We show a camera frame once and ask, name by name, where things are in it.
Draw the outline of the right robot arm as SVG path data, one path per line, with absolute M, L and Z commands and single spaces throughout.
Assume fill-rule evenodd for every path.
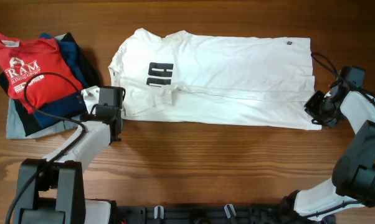
M 347 208 L 375 207 L 375 97 L 363 90 L 365 71 L 343 67 L 328 93 L 305 103 L 314 124 L 335 127 L 346 118 L 354 133 L 330 179 L 297 192 L 290 223 L 322 222 Z

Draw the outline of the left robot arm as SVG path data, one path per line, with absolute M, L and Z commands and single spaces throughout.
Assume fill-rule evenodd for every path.
M 26 159 L 19 168 L 17 193 L 6 223 L 120 223 L 113 200 L 87 199 L 83 173 L 96 155 L 119 141 L 125 89 L 106 86 L 98 103 L 64 144 L 42 159 Z

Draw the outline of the white t-shirt black print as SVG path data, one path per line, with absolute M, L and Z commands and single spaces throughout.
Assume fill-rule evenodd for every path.
M 109 64 L 135 121 L 319 130 L 304 105 L 314 94 L 311 40 L 221 37 L 138 29 Z

